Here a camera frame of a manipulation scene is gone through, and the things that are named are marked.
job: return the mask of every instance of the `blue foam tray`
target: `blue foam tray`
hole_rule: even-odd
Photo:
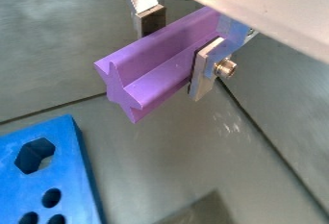
[[[91,176],[71,115],[0,137],[0,223],[102,223]]]

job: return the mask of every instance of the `purple block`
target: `purple block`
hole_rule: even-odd
[[[95,63],[109,99],[134,123],[188,84],[196,50],[218,36],[218,17],[204,8]]]

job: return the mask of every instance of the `white panel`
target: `white panel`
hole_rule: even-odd
[[[197,0],[329,62],[329,0]]]

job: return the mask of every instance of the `gray floor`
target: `gray floor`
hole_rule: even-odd
[[[327,223],[221,86],[200,103],[182,90],[137,125],[98,97],[0,134],[63,113],[82,128],[110,223],[152,224],[214,189],[237,223]]]
[[[169,21],[200,8],[161,2]],[[125,0],[0,0],[0,32],[0,135],[74,115],[111,223],[152,224],[213,190],[236,223],[328,222],[222,86],[200,103],[182,90],[137,125],[105,96],[79,101],[105,92],[93,63],[135,39]],[[263,36],[237,62],[228,86],[328,207],[329,67]]]

